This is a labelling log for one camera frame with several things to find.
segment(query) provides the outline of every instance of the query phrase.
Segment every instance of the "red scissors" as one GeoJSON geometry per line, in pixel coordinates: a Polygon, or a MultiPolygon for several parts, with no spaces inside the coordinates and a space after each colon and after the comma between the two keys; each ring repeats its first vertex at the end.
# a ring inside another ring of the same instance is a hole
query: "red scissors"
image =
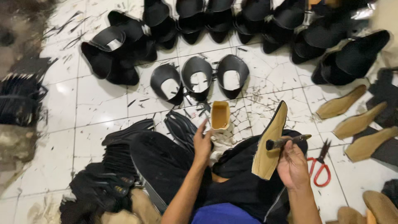
{"type": "Polygon", "coordinates": [[[328,153],[330,143],[331,143],[331,141],[328,143],[328,140],[326,140],[326,142],[324,143],[324,145],[322,147],[321,154],[319,155],[318,158],[315,159],[315,158],[311,157],[311,158],[307,159],[307,161],[312,160],[312,165],[311,165],[311,169],[310,169],[310,177],[312,176],[312,172],[314,171],[315,163],[318,161],[322,164],[321,167],[319,168],[318,172],[316,172],[316,175],[314,177],[314,184],[318,187],[324,187],[324,186],[328,185],[330,182],[330,179],[331,179],[329,167],[328,167],[328,165],[325,164],[325,161],[324,161],[326,153],[328,153]],[[317,180],[318,180],[319,174],[321,174],[323,169],[326,169],[326,172],[328,173],[328,179],[326,180],[325,183],[318,184],[317,180]]]}

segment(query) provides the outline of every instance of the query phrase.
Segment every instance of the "blue shirt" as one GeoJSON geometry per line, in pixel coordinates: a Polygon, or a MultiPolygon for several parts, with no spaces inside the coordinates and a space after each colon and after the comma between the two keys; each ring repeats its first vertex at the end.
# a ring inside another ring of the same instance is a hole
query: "blue shirt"
{"type": "Polygon", "coordinates": [[[192,224],[261,224],[243,209],[230,203],[213,204],[199,208],[192,224]]]}

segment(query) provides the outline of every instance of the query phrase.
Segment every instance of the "black trousers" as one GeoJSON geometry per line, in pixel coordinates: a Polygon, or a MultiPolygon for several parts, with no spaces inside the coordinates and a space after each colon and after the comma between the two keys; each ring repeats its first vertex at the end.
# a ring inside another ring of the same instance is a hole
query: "black trousers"
{"type": "MultiPolygon", "coordinates": [[[[300,135],[284,130],[283,135],[300,135]]],[[[287,191],[278,176],[273,173],[269,181],[252,174],[253,156],[257,151],[260,136],[253,136],[224,152],[214,164],[213,172],[230,178],[223,183],[214,183],[208,167],[195,201],[194,210],[211,204],[231,203],[264,223],[286,223],[289,212],[287,191]]],[[[299,147],[304,154],[307,142],[299,147]]],[[[137,172],[143,177],[144,185],[161,213],[164,213],[178,192],[186,174],[191,168],[194,155],[184,150],[168,137],[158,132],[134,134],[130,151],[137,172]]]]}

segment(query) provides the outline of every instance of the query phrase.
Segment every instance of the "white tile floor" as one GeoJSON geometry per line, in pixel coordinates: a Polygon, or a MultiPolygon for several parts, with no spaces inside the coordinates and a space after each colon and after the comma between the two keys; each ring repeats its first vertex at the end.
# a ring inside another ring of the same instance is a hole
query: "white tile floor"
{"type": "MultiPolygon", "coordinates": [[[[174,5],[175,0],[166,2],[174,5]]],[[[240,5],[236,4],[234,8],[239,10],[240,5]]],[[[350,162],[343,149],[351,139],[339,141],[331,133],[338,122],[364,112],[370,94],[364,95],[338,117],[320,120],[314,115],[327,100],[342,96],[359,84],[369,85],[367,79],[356,80],[342,87],[313,85],[310,76],[315,62],[295,66],[289,59],[287,48],[266,55],[262,52],[259,38],[241,46],[237,35],[231,33],[224,43],[216,44],[208,33],[203,33],[197,44],[188,45],[179,38],[172,50],[158,51],[158,61],[137,66],[140,74],[138,85],[113,85],[92,75],[81,57],[80,42],[68,45],[85,32],[82,39],[90,40],[107,26],[107,14],[113,9],[127,11],[138,18],[143,11],[143,0],[67,0],[59,4],[51,16],[49,29],[63,25],[76,12],[80,13],[59,34],[54,31],[46,34],[49,37],[43,43],[42,57],[59,58],[44,79],[44,84],[49,88],[43,101],[48,119],[39,124],[43,136],[37,143],[34,160],[26,165],[25,173],[0,198],[2,224],[32,223],[34,219],[42,217],[50,219],[37,223],[58,223],[59,202],[62,194],[69,193],[68,184],[72,175],[90,162],[101,161],[104,153],[101,142],[108,133],[126,128],[139,120],[153,118],[156,131],[170,136],[163,119],[173,105],[159,100],[153,93],[149,87],[150,76],[163,63],[174,63],[179,66],[178,69],[182,69],[192,56],[205,58],[216,68],[213,62],[220,61],[227,54],[236,54],[250,69],[250,77],[241,94],[235,100],[228,100],[232,115],[231,126],[225,135],[231,138],[233,145],[252,135],[261,134],[281,100],[289,107],[286,128],[313,135],[308,141],[308,156],[317,157],[322,142],[327,138],[332,139],[334,147],[330,148],[325,159],[332,172],[332,180],[323,188],[312,186],[323,221],[337,219],[340,206],[348,205],[364,214],[362,192],[380,191],[385,181],[398,178],[395,171],[375,160],[350,162]]],[[[212,84],[208,96],[210,104],[215,100],[227,100],[217,80],[212,84]]],[[[202,104],[197,105],[188,96],[176,111],[199,125],[209,116],[207,112],[201,114],[201,108],[202,104]]],[[[321,175],[319,181],[323,179],[325,176],[321,175]]]]}

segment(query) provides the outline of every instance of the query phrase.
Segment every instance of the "hand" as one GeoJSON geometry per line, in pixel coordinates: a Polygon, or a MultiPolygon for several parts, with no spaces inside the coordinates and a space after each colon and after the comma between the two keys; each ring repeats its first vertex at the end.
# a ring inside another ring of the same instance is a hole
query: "hand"
{"type": "Polygon", "coordinates": [[[193,146],[195,147],[195,158],[194,161],[198,161],[205,165],[209,164],[211,154],[211,142],[210,137],[213,135],[213,130],[209,130],[206,135],[203,135],[205,130],[207,119],[199,126],[193,137],[193,146]]]}
{"type": "Polygon", "coordinates": [[[277,171],[288,190],[296,191],[310,187],[307,160],[298,145],[290,140],[282,148],[277,171]]]}

